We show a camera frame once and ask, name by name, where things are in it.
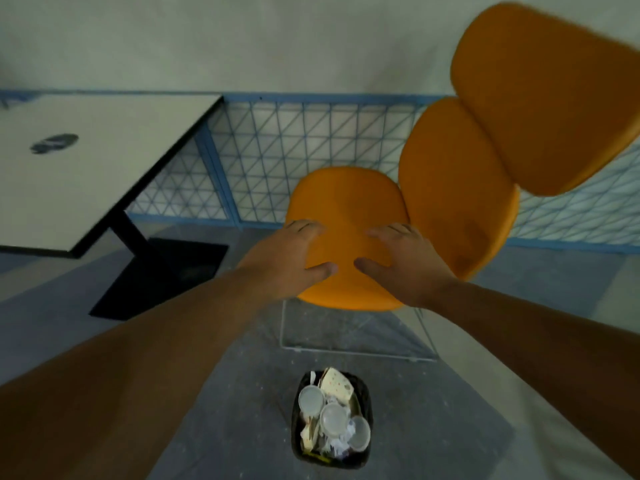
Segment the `white plastic cup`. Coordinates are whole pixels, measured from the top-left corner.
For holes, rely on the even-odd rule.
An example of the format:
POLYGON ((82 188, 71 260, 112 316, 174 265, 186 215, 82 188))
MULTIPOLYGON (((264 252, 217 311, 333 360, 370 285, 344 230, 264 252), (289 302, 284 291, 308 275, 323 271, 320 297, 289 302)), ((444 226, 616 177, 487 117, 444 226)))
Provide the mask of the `white plastic cup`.
POLYGON ((337 402, 327 403, 319 415, 322 433, 329 439, 336 439, 347 432, 350 410, 337 402))
POLYGON ((353 452, 364 452, 369 447, 371 441, 371 427, 362 416, 355 416, 350 418, 348 424, 348 431, 353 431, 353 434, 348 439, 348 445, 353 452))
POLYGON ((318 418, 325 405, 323 391, 316 385, 302 387, 298 395, 298 405, 303 418, 318 418))

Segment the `person's right hand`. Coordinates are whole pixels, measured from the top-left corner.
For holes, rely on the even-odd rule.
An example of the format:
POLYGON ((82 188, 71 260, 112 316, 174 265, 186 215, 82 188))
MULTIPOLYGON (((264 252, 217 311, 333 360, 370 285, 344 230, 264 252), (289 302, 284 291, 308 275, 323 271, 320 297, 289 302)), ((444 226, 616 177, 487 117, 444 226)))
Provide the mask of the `person's right hand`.
POLYGON ((404 305, 428 308, 439 293, 459 282, 431 242, 409 224, 394 223, 367 231, 382 242, 395 268, 392 287, 383 287, 404 305))

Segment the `black trash bin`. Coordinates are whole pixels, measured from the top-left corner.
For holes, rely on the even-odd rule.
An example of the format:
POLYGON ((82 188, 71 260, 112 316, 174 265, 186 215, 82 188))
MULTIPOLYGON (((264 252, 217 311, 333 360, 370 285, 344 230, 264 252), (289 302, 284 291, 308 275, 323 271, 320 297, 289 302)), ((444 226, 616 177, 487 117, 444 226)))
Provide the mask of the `black trash bin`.
MULTIPOLYGON (((353 452, 350 450, 349 455, 341 460, 331 458, 325 450, 327 437, 321 431, 319 418, 305 419, 300 413, 298 405, 298 395, 302 387, 307 385, 319 386, 319 380, 324 371, 307 372, 302 379, 296 391, 295 400, 291 413, 291 450, 294 457, 304 463, 324 468, 333 468, 340 470, 357 470, 364 468, 371 455, 371 441, 369 447, 364 452, 353 452)), ((371 434, 373 431, 374 417, 372 412, 372 402, 369 389, 359 377, 348 372, 343 373, 354 387, 354 394, 347 406, 350 410, 350 418, 362 416, 366 418, 370 427, 371 434)), ((333 397, 325 396, 325 405, 331 402, 337 402, 333 397)))

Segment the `person's right forearm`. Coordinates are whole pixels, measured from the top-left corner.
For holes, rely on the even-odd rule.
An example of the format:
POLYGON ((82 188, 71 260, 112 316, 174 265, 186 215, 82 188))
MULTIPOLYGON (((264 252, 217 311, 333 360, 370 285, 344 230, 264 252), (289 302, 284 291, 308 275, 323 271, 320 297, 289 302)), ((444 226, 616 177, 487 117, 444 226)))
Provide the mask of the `person's right forearm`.
POLYGON ((457 280, 424 307, 478 341, 640 480, 640 335, 457 280))

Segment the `white table with black base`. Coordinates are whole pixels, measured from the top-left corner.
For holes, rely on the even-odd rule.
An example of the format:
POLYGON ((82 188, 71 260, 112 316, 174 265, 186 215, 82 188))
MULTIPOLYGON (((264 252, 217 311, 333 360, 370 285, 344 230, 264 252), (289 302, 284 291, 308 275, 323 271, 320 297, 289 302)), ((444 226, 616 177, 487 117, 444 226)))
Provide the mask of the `white table with black base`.
POLYGON ((228 246, 148 239, 126 210, 221 95, 47 95, 0 111, 0 252, 83 257, 108 230, 133 258, 91 309, 126 321, 206 281, 228 246))

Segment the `person's left hand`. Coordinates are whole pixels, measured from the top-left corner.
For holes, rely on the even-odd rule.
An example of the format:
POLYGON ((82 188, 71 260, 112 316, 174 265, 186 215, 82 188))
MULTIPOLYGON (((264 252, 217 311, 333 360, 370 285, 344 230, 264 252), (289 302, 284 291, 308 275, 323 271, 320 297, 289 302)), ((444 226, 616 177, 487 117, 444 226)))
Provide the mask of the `person's left hand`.
POLYGON ((319 265, 308 266, 307 258, 310 245, 323 232, 324 226, 315 220, 292 221, 252 247, 236 273, 271 301, 297 297, 307 290, 303 270, 319 265))

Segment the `white crumpled paper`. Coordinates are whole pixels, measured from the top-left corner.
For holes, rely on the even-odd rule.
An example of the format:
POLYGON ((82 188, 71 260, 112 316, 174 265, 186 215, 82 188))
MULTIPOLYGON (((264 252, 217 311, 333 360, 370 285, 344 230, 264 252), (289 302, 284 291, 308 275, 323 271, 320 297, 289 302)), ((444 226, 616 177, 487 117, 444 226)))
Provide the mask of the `white crumpled paper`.
POLYGON ((355 434, 353 428, 347 428, 346 432, 336 438, 327 437, 325 450, 331 458, 341 460, 349 455, 351 446, 349 442, 355 434))

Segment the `orange chair with wire legs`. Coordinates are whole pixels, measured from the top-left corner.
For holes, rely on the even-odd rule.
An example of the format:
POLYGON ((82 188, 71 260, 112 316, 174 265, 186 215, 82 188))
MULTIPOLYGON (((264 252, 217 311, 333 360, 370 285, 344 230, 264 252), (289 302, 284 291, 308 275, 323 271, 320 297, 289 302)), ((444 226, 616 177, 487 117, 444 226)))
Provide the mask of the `orange chair with wire legs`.
POLYGON ((434 245, 452 272, 469 279, 504 245, 515 222, 520 191, 490 138, 460 98, 428 106, 399 158, 397 183, 374 169, 331 167, 304 177, 286 218, 326 227, 307 263, 332 261, 339 271, 302 292, 305 303, 350 312, 391 312, 400 301, 354 267, 367 257, 390 263, 369 228, 413 225, 434 245))

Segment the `person's left forearm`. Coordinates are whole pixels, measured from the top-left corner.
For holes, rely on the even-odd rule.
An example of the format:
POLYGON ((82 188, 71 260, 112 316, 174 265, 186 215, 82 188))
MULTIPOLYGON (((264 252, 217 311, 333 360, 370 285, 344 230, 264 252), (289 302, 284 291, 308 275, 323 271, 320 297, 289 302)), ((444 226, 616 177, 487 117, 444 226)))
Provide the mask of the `person's left forearm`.
POLYGON ((270 300, 238 269, 0 386, 0 480, 144 480, 270 300))

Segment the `beige crumpled paper wrapper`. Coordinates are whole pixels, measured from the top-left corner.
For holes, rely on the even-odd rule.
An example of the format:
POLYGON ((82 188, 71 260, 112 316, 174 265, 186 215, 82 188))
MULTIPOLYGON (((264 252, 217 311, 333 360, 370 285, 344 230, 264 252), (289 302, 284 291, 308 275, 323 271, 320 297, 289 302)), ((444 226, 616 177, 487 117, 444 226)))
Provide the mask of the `beige crumpled paper wrapper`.
POLYGON ((350 380, 333 367, 324 370, 319 387, 325 396, 335 398, 342 405, 350 402, 355 391, 350 380))

